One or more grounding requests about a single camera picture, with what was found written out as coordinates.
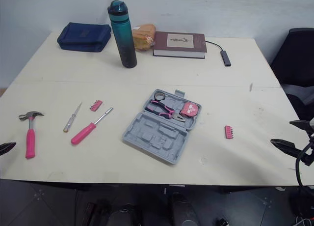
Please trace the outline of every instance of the navy bag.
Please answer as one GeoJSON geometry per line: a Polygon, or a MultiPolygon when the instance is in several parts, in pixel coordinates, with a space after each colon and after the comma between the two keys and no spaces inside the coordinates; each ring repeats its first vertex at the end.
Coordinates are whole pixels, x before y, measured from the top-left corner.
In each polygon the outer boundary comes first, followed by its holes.
{"type": "Polygon", "coordinates": [[[101,52],[111,37],[109,25],[70,22],[57,39],[60,48],[81,52],[101,52]]]}

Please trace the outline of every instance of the black cable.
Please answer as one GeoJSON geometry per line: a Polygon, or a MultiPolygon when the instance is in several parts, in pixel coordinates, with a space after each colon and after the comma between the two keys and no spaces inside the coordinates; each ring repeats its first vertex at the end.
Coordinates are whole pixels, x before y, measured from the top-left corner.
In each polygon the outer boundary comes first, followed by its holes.
{"type": "Polygon", "coordinates": [[[310,190],[308,187],[304,186],[302,181],[301,181],[301,176],[300,176],[300,160],[304,156],[304,154],[314,145],[313,142],[310,142],[298,155],[295,161],[295,172],[296,172],[296,179],[298,180],[298,184],[300,185],[300,188],[305,191],[307,194],[310,196],[314,197],[314,192],[310,190]]]}
{"type": "Polygon", "coordinates": [[[77,205],[78,205],[78,190],[76,190],[76,193],[75,193],[75,201],[74,201],[74,226],[77,225],[77,205]]]}
{"type": "Polygon", "coordinates": [[[211,43],[211,44],[213,44],[213,45],[216,45],[217,47],[219,47],[219,48],[220,48],[220,50],[222,50],[222,51],[223,51],[223,49],[222,49],[222,47],[221,47],[220,45],[218,45],[218,44],[216,44],[216,43],[213,43],[213,42],[210,42],[210,41],[205,41],[205,42],[207,42],[207,43],[211,43]]]}

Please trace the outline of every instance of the water bottle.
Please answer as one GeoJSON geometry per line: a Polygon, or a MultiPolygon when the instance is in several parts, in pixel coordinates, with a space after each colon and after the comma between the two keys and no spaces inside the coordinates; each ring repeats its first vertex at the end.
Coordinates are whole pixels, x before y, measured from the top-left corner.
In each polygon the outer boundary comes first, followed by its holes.
{"type": "Polygon", "coordinates": [[[114,0],[108,7],[111,27],[122,64],[133,68],[137,64],[128,8],[123,1],[114,0]]]}

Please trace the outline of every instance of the pink screwdriver handle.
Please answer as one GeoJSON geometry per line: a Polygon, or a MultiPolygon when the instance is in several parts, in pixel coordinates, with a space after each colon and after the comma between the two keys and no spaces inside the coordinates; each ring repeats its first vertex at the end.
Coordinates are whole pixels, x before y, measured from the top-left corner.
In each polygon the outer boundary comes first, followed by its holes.
{"type": "Polygon", "coordinates": [[[29,129],[26,135],[26,159],[35,157],[35,131],[29,129]]]}
{"type": "Polygon", "coordinates": [[[96,125],[94,123],[90,123],[87,127],[83,128],[78,134],[76,134],[74,138],[71,139],[71,143],[74,145],[79,144],[95,128],[96,125]]]}

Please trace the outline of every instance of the hammer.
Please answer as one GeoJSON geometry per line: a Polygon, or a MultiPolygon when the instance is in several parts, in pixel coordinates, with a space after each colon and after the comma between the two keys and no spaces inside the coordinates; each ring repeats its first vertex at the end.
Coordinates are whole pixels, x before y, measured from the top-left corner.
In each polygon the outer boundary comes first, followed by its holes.
{"type": "Polygon", "coordinates": [[[40,112],[27,112],[26,114],[19,115],[20,120],[29,119],[29,127],[26,135],[26,159],[35,157],[35,131],[34,119],[38,115],[43,115],[40,112]]]}

